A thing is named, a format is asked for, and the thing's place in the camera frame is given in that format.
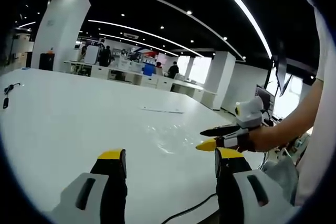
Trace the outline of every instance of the white pillar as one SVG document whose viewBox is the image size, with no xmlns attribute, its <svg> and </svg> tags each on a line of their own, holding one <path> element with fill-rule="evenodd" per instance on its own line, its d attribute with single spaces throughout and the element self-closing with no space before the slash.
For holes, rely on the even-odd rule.
<svg viewBox="0 0 336 224">
<path fill-rule="evenodd" d="M 195 60 L 195 57 L 190 57 L 189 58 L 189 62 L 188 62 L 188 65 L 187 65 L 187 69 L 185 70 L 185 76 L 184 76 L 184 79 L 188 79 L 189 76 L 190 76 L 190 72 L 191 72 L 191 68 L 193 67 L 193 64 L 194 64 L 194 60 Z"/>
<path fill-rule="evenodd" d="M 236 58 L 232 54 L 222 51 L 216 52 L 214 59 L 211 61 L 204 88 L 217 93 L 213 102 L 213 110 L 220 110 L 235 63 Z"/>
<path fill-rule="evenodd" d="M 51 0 L 36 35 L 32 68 L 38 68 L 40 54 L 52 48 L 55 53 L 53 70 L 61 71 L 62 62 L 75 47 L 90 6 L 89 0 Z"/>
</svg>

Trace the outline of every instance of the window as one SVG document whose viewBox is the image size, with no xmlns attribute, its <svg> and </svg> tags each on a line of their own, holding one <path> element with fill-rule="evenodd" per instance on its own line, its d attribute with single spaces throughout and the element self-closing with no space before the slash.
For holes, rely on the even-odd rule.
<svg viewBox="0 0 336 224">
<path fill-rule="evenodd" d="M 204 84 L 211 64 L 210 57 L 196 57 L 191 68 L 189 79 Z"/>
<path fill-rule="evenodd" d="M 185 76 L 185 72 L 187 71 L 188 63 L 190 60 L 190 56 L 180 56 L 177 60 L 179 74 Z"/>
<path fill-rule="evenodd" d="M 290 78 L 290 74 L 286 74 L 285 83 Z M 276 94 L 273 115 L 277 118 L 287 117 L 300 102 L 300 95 L 302 91 L 302 79 L 293 76 L 290 80 L 288 87 L 282 97 L 280 97 L 280 90 L 277 92 L 278 81 L 276 77 L 276 69 L 273 68 L 269 83 L 267 85 L 267 91 L 272 94 Z"/>
</svg>

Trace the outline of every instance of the ceiling light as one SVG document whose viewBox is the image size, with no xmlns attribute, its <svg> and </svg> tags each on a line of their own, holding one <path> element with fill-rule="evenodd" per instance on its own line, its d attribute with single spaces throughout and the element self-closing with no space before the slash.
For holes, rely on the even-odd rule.
<svg viewBox="0 0 336 224">
<path fill-rule="evenodd" d="M 122 28 L 130 29 L 130 30 L 133 30 L 133 31 L 138 31 L 138 32 L 143 33 L 143 34 L 147 34 L 147 35 L 156 37 L 156 38 L 158 38 L 158 39 L 165 40 L 165 41 L 167 41 L 167 42 L 169 42 L 169 43 L 172 43 L 172 44 L 174 44 L 174 45 L 176 45 L 176 46 L 178 46 L 178 47 L 182 47 L 182 48 L 184 48 L 185 50 L 188 50 L 189 52 L 192 52 L 193 54 L 196 54 L 196 55 L 198 55 L 198 56 L 200 56 L 200 57 L 204 57 L 203 55 L 199 54 L 198 52 L 195 52 L 195 51 L 191 50 L 190 48 L 187 48 L 187 47 L 185 47 L 185 46 L 182 46 L 182 45 L 180 45 L 180 44 L 178 44 L 178 43 L 176 43 L 176 42 L 173 42 L 173 41 L 171 41 L 171 40 L 168 40 L 168 39 L 166 39 L 166 38 L 160 37 L 160 36 L 155 35 L 155 34 L 148 33 L 148 32 L 146 32 L 146 31 L 142 31 L 142 30 L 139 30 L 139 29 L 135 29 L 135 28 L 133 28 L 133 27 L 123 26 L 123 25 L 119 25 L 119 24 L 115 24 L 115 23 L 103 22 L 103 21 L 98 21 L 98 20 L 92 20 L 92 19 L 89 19 L 89 22 L 95 22 L 95 23 L 101 23 L 101 24 L 106 24 L 106 25 L 118 26 L 118 27 L 122 27 Z"/>
<path fill-rule="evenodd" d="M 263 32 L 261 31 L 260 27 L 258 26 L 256 20 L 254 19 L 254 17 L 252 16 L 251 12 L 248 10 L 248 8 L 246 7 L 246 5 L 243 3 L 242 0 L 234 0 L 236 2 L 236 4 L 240 7 L 240 9 L 244 12 L 244 14 L 246 15 L 246 17 L 249 19 L 249 21 L 251 22 L 251 24 L 253 25 L 254 29 L 256 30 L 257 34 L 259 35 L 259 38 L 261 40 L 261 42 L 264 45 L 264 48 L 268 54 L 268 57 L 271 59 L 272 58 L 272 53 L 271 50 L 269 49 L 269 46 L 267 44 L 267 41 L 263 35 Z"/>
<path fill-rule="evenodd" d="M 24 27 L 24 26 L 29 26 L 29 25 L 32 25 L 32 24 L 35 24 L 35 23 L 36 23 L 36 21 L 30 22 L 30 23 L 19 26 L 19 28 Z"/>
<path fill-rule="evenodd" d="M 120 38 L 120 37 L 113 36 L 113 35 L 108 35 L 108 34 L 99 34 L 99 35 L 102 35 L 102 36 L 108 36 L 108 37 L 112 37 L 112 38 L 116 38 L 116 39 L 123 39 L 123 40 L 126 40 L 126 41 L 130 41 L 130 42 L 133 42 L 133 43 L 137 43 L 137 41 L 134 41 L 134 40 L 131 40 L 131 39 Z M 163 52 L 167 52 L 168 54 L 172 54 L 172 55 L 178 57 L 177 54 L 174 54 L 173 52 L 166 51 L 166 50 L 164 50 L 164 49 L 162 49 L 162 48 L 154 47 L 154 46 L 151 46 L 151 45 L 142 43 L 142 42 L 138 42 L 138 44 L 141 44 L 141 45 L 144 45 L 144 46 L 147 46 L 147 47 L 152 47 L 152 48 L 158 49 L 158 50 L 163 51 Z"/>
</svg>

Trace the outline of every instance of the human arm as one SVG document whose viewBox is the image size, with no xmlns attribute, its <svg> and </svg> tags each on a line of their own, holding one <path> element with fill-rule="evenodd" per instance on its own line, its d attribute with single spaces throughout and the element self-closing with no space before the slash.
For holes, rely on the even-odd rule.
<svg viewBox="0 0 336 224">
<path fill-rule="evenodd" d="M 249 139 L 254 142 L 256 151 L 264 152 L 286 144 L 310 129 L 314 125 L 322 90 L 323 81 L 317 79 L 303 101 L 281 123 L 251 131 Z"/>
</svg>

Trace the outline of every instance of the ceiling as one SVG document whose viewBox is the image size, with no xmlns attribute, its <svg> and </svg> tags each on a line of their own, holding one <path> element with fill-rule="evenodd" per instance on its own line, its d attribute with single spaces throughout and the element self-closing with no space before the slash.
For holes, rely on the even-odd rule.
<svg viewBox="0 0 336 224">
<path fill-rule="evenodd" d="M 37 32 L 39 22 L 47 8 L 49 0 L 25 0 L 18 14 L 26 19 L 18 25 L 36 21 L 29 26 L 33 34 Z M 139 35 L 139 41 L 145 38 L 146 44 L 165 50 L 181 49 L 172 43 L 153 36 L 128 29 L 88 22 L 89 19 L 116 23 L 143 30 L 187 48 L 208 48 L 199 52 L 204 56 L 212 56 L 214 51 L 230 51 L 238 57 L 228 45 L 207 28 L 193 20 L 189 15 L 181 13 L 156 0 L 89 0 L 91 3 L 87 19 L 82 26 L 84 35 L 93 38 L 99 33 L 121 36 L 121 32 Z M 191 10 L 192 15 L 216 31 L 227 37 L 240 55 L 246 57 L 247 64 L 263 66 L 269 62 L 266 50 L 254 27 L 233 0 L 164 0 L 184 10 Z M 316 69 L 318 66 L 319 41 L 315 27 L 312 7 L 306 0 L 242 0 L 259 25 L 273 55 L 277 55 L 278 42 L 283 41 L 285 55 L 294 61 Z"/>
</svg>

